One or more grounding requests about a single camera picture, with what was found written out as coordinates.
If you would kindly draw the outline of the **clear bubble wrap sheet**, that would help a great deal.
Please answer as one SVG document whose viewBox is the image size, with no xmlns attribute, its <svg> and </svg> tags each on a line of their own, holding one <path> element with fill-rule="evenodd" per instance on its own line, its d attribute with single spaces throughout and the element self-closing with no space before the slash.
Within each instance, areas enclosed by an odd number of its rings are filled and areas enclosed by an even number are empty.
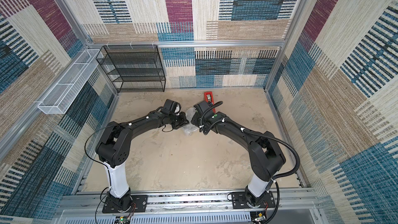
<svg viewBox="0 0 398 224">
<path fill-rule="evenodd" d="M 191 107 L 186 111 L 186 119 L 188 120 L 188 124 L 182 127 L 182 130 L 186 136 L 191 136 L 194 132 L 198 131 L 199 128 L 191 123 L 196 110 Z"/>
</svg>

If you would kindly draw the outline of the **red tape dispenser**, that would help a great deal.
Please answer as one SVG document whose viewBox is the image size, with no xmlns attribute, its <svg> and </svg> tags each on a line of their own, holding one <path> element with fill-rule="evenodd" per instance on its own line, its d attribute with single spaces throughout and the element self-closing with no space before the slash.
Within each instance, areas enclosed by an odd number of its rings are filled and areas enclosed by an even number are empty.
<svg viewBox="0 0 398 224">
<path fill-rule="evenodd" d="M 204 93 L 204 100 L 207 102 L 209 107 L 214 105 L 214 98 L 211 91 Z"/>
</svg>

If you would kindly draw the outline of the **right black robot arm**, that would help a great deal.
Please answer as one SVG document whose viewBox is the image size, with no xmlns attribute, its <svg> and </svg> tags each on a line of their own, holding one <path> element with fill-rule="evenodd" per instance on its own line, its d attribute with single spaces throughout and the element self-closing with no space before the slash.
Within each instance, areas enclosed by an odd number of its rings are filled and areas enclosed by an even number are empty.
<svg viewBox="0 0 398 224">
<path fill-rule="evenodd" d="M 264 194 L 270 189 L 269 183 L 273 181 L 273 176 L 286 163 L 281 148 L 272 139 L 273 134 L 262 134 L 247 129 L 221 112 L 209 113 L 203 118 L 199 113 L 195 113 L 191 123 L 199 127 L 204 134 L 213 131 L 224 135 L 248 151 L 254 175 L 245 189 L 246 201 L 252 207 L 261 205 Z"/>
</svg>

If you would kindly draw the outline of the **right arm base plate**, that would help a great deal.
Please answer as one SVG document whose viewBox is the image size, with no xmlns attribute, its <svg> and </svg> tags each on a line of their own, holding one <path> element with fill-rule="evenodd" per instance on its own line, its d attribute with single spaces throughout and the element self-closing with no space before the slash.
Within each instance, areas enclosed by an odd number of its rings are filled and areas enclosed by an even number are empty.
<svg viewBox="0 0 398 224">
<path fill-rule="evenodd" d="M 235 191 L 227 195 L 227 199 L 232 202 L 234 209 L 244 208 L 274 208 L 276 198 L 271 191 L 263 193 L 260 197 L 255 197 L 249 191 Z"/>
</svg>

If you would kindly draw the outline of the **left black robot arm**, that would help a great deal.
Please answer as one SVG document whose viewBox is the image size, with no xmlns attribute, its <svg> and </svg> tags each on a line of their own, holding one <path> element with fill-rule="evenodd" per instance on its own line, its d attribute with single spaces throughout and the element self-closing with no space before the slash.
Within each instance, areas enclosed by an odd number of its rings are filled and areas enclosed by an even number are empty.
<svg viewBox="0 0 398 224">
<path fill-rule="evenodd" d="M 184 112 L 170 113 L 160 108 L 148 115 L 128 122 L 110 122 L 96 147 L 100 163 L 107 170 L 109 193 L 102 213 L 130 213 L 135 208 L 131 189 L 127 183 L 125 162 L 128 159 L 131 141 L 137 136 L 165 125 L 177 130 L 189 124 Z"/>
</svg>

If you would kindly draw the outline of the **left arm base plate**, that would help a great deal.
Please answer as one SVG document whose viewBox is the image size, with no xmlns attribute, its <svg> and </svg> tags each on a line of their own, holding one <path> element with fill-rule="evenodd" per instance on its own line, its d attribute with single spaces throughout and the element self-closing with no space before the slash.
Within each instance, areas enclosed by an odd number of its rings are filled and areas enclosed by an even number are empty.
<svg viewBox="0 0 398 224">
<path fill-rule="evenodd" d="M 126 195 L 121 199 L 108 195 L 102 209 L 103 214 L 143 213 L 146 211 L 147 195 Z"/>
</svg>

